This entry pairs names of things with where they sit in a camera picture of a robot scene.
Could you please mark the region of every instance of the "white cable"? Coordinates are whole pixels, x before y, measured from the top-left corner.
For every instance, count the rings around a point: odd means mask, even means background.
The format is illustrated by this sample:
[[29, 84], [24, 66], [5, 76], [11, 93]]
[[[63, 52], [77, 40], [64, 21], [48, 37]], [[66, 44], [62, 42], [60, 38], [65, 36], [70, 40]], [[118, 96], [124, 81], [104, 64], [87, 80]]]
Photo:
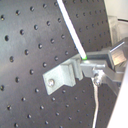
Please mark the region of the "white cable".
[[82, 57], [82, 59], [86, 60], [87, 59], [86, 53], [85, 53], [85, 51], [84, 51], [84, 49], [83, 49], [83, 47], [80, 43], [80, 39], [79, 39], [79, 37], [78, 37], [78, 35], [75, 31], [75, 28], [72, 24], [72, 21], [71, 21], [69, 15], [68, 15], [68, 12], [67, 12], [66, 8], [64, 6], [64, 3], [63, 3], [62, 0], [57, 0], [57, 2], [58, 2], [58, 5], [59, 5], [59, 8], [60, 8], [60, 11], [62, 13], [62, 16], [64, 18], [64, 21], [67, 25], [67, 28], [70, 32], [70, 35], [71, 35], [71, 37], [74, 41], [74, 44], [75, 44], [80, 56]]
[[98, 101], [98, 87], [94, 84], [94, 82], [93, 82], [93, 87], [94, 87], [94, 99], [95, 99], [96, 107], [95, 107], [92, 128], [96, 128], [96, 121], [97, 121], [97, 115], [98, 115], [98, 110], [99, 110], [99, 101]]

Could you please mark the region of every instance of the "pegboard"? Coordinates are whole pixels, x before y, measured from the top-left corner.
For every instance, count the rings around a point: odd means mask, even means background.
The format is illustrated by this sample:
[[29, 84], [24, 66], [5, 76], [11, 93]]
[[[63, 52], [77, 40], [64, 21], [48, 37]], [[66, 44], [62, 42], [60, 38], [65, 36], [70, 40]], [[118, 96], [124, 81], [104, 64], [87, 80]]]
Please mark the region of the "pegboard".
[[[111, 45], [103, 0], [64, 0], [85, 51]], [[91, 80], [48, 96], [42, 74], [78, 52], [56, 0], [0, 0], [0, 128], [91, 128]], [[106, 127], [116, 97], [100, 88], [97, 128]]]

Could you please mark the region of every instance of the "white wall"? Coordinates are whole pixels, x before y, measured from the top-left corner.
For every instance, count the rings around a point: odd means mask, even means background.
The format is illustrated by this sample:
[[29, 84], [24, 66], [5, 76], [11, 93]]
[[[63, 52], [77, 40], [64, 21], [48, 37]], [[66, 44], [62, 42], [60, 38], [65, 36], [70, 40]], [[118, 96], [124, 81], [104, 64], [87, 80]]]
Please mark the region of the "white wall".
[[[107, 14], [128, 20], [128, 0], [105, 0]], [[118, 22], [121, 38], [128, 37], [128, 23]]]

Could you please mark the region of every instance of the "bolt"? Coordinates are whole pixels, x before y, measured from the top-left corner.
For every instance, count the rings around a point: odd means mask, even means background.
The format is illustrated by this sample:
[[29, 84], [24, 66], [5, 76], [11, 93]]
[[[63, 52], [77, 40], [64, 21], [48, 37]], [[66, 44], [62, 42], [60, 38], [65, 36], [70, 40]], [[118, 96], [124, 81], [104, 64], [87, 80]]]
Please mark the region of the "bolt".
[[95, 84], [96, 86], [98, 86], [98, 87], [101, 86], [101, 78], [100, 78], [100, 76], [99, 76], [98, 74], [96, 74], [96, 75], [94, 76], [94, 84]]
[[48, 86], [49, 87], [53, 87], [55, 85], [55, 81], [53, 80], [53, 79], [50, 79], [49, 81], [48, 81]]

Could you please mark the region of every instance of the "mounting hardware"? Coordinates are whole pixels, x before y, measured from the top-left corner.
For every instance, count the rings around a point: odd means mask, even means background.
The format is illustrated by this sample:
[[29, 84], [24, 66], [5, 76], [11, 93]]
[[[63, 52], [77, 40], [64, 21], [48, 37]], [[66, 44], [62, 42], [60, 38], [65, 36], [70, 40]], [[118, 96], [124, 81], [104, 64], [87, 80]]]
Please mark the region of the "mounting hardware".
[[51, 95], [63, 85], [73, 87], [76, 84], [75, 78], [82, 80], [83, 73], [80, 63], [81, 57], [78, 54], [43, 74], [48, 95]]
[[55, 81], [53, 79], [48, 80], [48, 86], [53, 87], [55, 85]]
[[98, 87], [101, 86], [101, 84], [102, 84], [102, 78], [99, 76], [99, 74], [95, 74], [94, 81], [93, 82], [94, 82], [94, 84], [96, 86], [98, 86]]

